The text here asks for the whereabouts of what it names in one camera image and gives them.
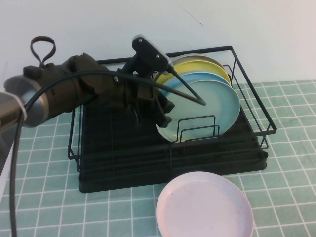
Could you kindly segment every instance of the wire rack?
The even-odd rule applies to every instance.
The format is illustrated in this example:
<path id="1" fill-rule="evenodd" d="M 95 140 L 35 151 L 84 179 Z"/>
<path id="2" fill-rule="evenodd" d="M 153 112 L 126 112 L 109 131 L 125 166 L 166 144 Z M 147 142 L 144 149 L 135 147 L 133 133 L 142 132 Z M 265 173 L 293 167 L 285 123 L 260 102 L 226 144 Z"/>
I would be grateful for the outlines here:
<path id="1" fill-rule="evenodd" d="M 264 149 L 269 147 L 266 136 L 276 133 L 277 128 L 233 48 L 226 46 L 167 55 L 172 58 L 188 53 L 219 52 L 229 53 L 227 60 L 230 57 L 233 61 L 232 67 L 229 64 L 223 66 L 241 101 L 239 116 L 227 132 L 219 135 L 220 126 L 216 124 L 214 115 L 187 118 L 178 122 L 179 141 L 168 142 L 151 121 L 144 119 L 141 125 L 136 125 L 134 118 L 125 112 L 82 106 L 78 112 L 72 113 L 68 148 L 69 159 L 77 163 L 79 189 L 88 193 L 164 183 L 191 171 L 224 175 L 266 168 L 268 153 Z M 125 63 L 129 59 L 98 62 L 111 65 Z M 78 146 L 74 153 L 71 147 L 74 136 L 77 136 L 74 134 L 77 114 Z M 209 118 L 210 125 L 180 130 L 182 121 L 200 118 Z M 183 132 L 192 129 L 210 129 L 210 136 L 183 141 Z"/>

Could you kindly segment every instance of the blue plate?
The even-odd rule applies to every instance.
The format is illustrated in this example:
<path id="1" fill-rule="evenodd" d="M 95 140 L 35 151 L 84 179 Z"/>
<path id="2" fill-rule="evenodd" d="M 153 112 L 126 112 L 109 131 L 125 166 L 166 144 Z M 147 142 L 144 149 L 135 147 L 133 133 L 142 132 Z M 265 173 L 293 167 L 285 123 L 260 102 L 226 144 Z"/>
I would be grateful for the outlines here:
<path id="1" fill-rule="evenodd" d="M 170 142 L 180 142 L 181 130 L 195 128 L 194 130 L 183 131 L 181 141 L 189 139 L 202 139 L 209 136 L 217 136 L 226 132 L 236 121 L 240 111 L 240 101 L 237 93 L 227 84 L 211 80 L 195 80 L 188 83 L 190 87 L 199 94 L 206 105 L 199 105 L 175 94 L 167 94 L 167 99 L 174 103 L 173 110 L 166 114 L 172 118 L 167 128 L 157 126 L 158 132 Z M 189 90 L 180 84 L 175 89 L 192 95 Z M 209 116 L 215 117 L 196 118 L 181 121 L 179 134 L 177 135 L 178 121 L 192 117 Z M 216 124 L 218 127 L 199 128 Z"/>
<path id="2" fill-rule="evenodd" d="M 195 80 L 200 80 L 200 79 L 211 79 L 211 80 L 215 80 L 215 81 L 219 81 L 219 82 L 223 82 L 227 85 L 230 86 L 229 82 L 224 79 L 223 77 L 214 74 L 214 73 L 210 73 L 210 72 L 205 72 L 205 71 L 191 71 L 191 72 L 187 72 L 187 73 L 183 73 L 180 75 L 182 77 L 182 79 L 186 82 L 193 82 Z M 171 88 L 175 88 L 178 87 L 179 85 L 181 85 L 182 83 L 179 81 L 179 79 L 177 79 L 176 77 L 173 77 L 171 79 L 169 79 L 167 82 L 164 83 L 164 85 L 171 87 Z M 168 91 L 165 90 L 161 90 L 161 92 L 164 95 L 169 94 Z"/>

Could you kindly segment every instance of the wire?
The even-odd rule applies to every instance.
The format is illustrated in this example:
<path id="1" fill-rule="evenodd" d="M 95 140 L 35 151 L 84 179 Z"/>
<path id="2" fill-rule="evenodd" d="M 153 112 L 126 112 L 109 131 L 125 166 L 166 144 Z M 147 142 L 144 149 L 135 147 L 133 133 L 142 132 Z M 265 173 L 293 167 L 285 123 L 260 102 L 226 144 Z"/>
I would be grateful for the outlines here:
<path id="1" fill-rule="evenodd" d="M 176 76 L 180 82 L 201 102 L 200 105 L 206 105 L 206 102 L 180 77 L 180 75 L 174 70 L 174 68 L 169 65 L 168 71 Z"/>
<path id="2" fill-rule="evenodd" d="M 186 98 L 188 100 L 191 100 L 193 102 L 196 102 L 200 105 L 205 105 L 205 101 L 203 101 L 199 95 L 197 95 L 188 85 L 183 81 L 183 79 L 175 72 L 175 76 L 178 76 L 178 79 L 188 87 L 189 91 L 192 92 L 196 98 L 187 95 L 181 91 L 175 90 L 173 88 L 170 88 L 168 86 L 158 84 L 156 82 L 153 82 L 151 80 L 143 79 L 137 76 L 125 74 L 125 73 L 120 73 L 120 72 L 115 72 L 115 71 L 83 71 L 83 72 L 78 72 L 78 73 L 71 73 L 68 74 L 54 82 L 52 82 L 50 85 L 48 85 L 45 88 L 42 88 L 39 90 L 37 93 L 33 95 L 33 97 L 27 102 L 25 105 L 25 110 L 28 113 L 30 109 L 32 108 L 33 104 L 48 90 L 50 90 L 52 87 L 56 86 L 59 83 L 62 83 L 66 80 L 80 77 L 80 76 L 87 76 L 87 75 L 108 75 L 108 76 L 117 76 L 122 79 L 127 79 L 131 80 L 134 82 L 142 83 L 142 84 L 147 84 L 151 87 L 158 87 L 160 89 L 169 91 L 173 94 L 179 95 L 183 98 Z M 15 216 L 15 176 L 16 176 L 16 163 L 17 163 L 17 153 L 18 153 L 18 148 L 19 148 L 19 142 L 20 142 L 20 136 L 21 136 L 21 130 L 22 130 L 22 125 L 23 125 L 23 120 L 24 116 L 23 113 L 19 115 L 18 118 L 18 123 L 17 123 L 17 129 L 15 132 L 15 137 L 14 137 L 14 144 L 13 144 L 13 151 L 12 151 L 12 159 L 11 159 L 11 168 L 10 168 L 10 193 L 9 193 L 9 209 L 10 209 L 10 221 L 11 221 L 11 231 L 12 231 L 12 237 L 17 237 L 17 228 L 16 228 L 16 216 Z"/>

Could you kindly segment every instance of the plate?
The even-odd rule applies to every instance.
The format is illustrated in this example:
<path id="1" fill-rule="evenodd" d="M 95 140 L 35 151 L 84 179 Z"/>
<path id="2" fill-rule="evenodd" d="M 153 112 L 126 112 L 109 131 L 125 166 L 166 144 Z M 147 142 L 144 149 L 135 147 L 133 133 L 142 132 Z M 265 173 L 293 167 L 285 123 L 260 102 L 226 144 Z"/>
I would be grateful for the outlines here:
<path id="1" fill-rule="evenodd" d="M 220 81 L 222 83 L 225 83 L 229 86 L 231 86 L 228 81 L 226 81 L 223 77 L 214 74 L 214 73 L 210 73 L 210 72 L 204 72 L 204 71 L 192 71 L 192 72 L 188 72 L 188 73 L 183 73 L 180 75 L 182 77 L 182 79 L 186 82 L 186 83 L 190 83 L 193 82 L 197 79 L 211 79 L 211 80 L 216 80 L 216 81 Z M 169 79 L 164 85 L 171 87 L 171 88 L 175 88 L 178 87 L 179 85 L 181 85 L 182 82 L 179 81 L 179 79 L 177 79 L 176 77 L 173 77 L 171 79 Z M 166 90 L 161 90 L 161 92 L 164 95 L 169 94 L 168 91 Z"/>
<path id="2" fill-rule="evenodd" d="M 225 80 L 227 80 L 228 83 L 231 84 L 231 80 L 228 74 L 226 73 L 226 71 L 220 66 L 218 66 L 217 64 L 209 62 L 209 61 L 205 61 L 205 60 L 185 61 L 179 64 L 175 64 L 173 67 L 174 67 L 174 70 L 178 74 L 186 73 L 189 71 L 207 71 L 207 72 L 215 73 L 225 78 Z M 164 84 L 166 81 L 168 81 L 172 77 L 173 77 L 173 74 L 167 74 L 167 75 L 161 74 L 157 78 L 156 82 L 159 84 Z"/>
<path id="3" fill-rule="evenodd" d="M 156 208 L 163 237 L 251 237 L 253 215 L 241 190 L 222 176 L 191 172 L 162 190 Z"/>
<path id="4" fill-rule="evenodd" d="M 237 93 L 227 84 L 211 79 L 196 80 L 188 84 L 205 100 L 206 105 L 199 105 L 172 93 L 167 94 L 166 98 L 175 105 L 173 110 L 166 114 L 172 118 L 172 121 L 166 128 L 156 126 L 158 132 L 170 142 L 180 142 L 181 131 L 184 129 L 195 128 L 194 130 L 183 131 L 181 141 L 217 135 L 218 127 L 197 129 L 215 123 L 220 128 L 219 135 L 222 135 L 234 124 L 239 115 L 240 101 Z M 174 89 L 193 96 L 183 84 Z M 209 115 L 213 115 L 215 118 L 207 117 L 181 121 L 177 137 L 178 121 L 180 119 Z"/>
<path id="5" fill-rule="evenodd" d="M 219 62 L 217 62 L 215 59 L 212 59 L 212 58 L 210 58 L 208 56 L 205 56 L 203 54 L 198 54 L 198 53 L 188 53 L 188 54 L 183 54 L 183 55 L 181 55 L 179 57 L 175 57 L 175 58 L 172 59 L 172 64 L 176 65 L 178 63 L 182 63 L 182 62 L 190 61 L 190 60 L 205 60 L 205 61 L 209 61 L 211 63 L 217 64 L 218 66 L 220 66 L 221 68 L 224 69 L 223 65 L 220 64 Z M 160 77 L 161 74 L 162 73 L 160 73 L 160 72 L 155 74 L 154 81 L 156 81 L 157 78 Z"/>

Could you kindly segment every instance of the loop handle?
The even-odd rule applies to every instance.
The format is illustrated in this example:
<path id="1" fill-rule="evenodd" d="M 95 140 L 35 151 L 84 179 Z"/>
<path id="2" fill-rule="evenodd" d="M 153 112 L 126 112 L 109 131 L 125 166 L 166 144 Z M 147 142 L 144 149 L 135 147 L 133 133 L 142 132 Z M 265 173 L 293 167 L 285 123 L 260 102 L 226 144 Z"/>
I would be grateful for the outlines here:
<path id="1" fill-rule="evenodd" d="M 34 49 L 33 49 L 33 44 L 36 43 L 36 42 L 41 42 L 41 41 L 43 41 L 43 42 L 48 42 L 48 43 L 53 44 L 53 48 L 52 48 L 51 52 L 50 52 L 49 54 L 47 54 L 47 55 L 44 57 L 43 60 L 40 59 L 40 57 L 35 53 L 35 51 L 34 51 Z M 44 62 L 45 62 L 47 59 L 51 58 L 51 57 L 55 54 L 55 52 L 56 52 L 55 41 L 54 41 L 51 37 L 48 37 L 48 36 L 37 36 L 37 37 L 33 38 L 32 41 L 31 41 L 31 52 L 32 52 L 32 54 L 34 55 L 34 57 L 36 57 L 36 59 L 39 61 L 39 66 L 40 66 L 41 68 L 44 68 L 44 67 L 45 67 Z"/>

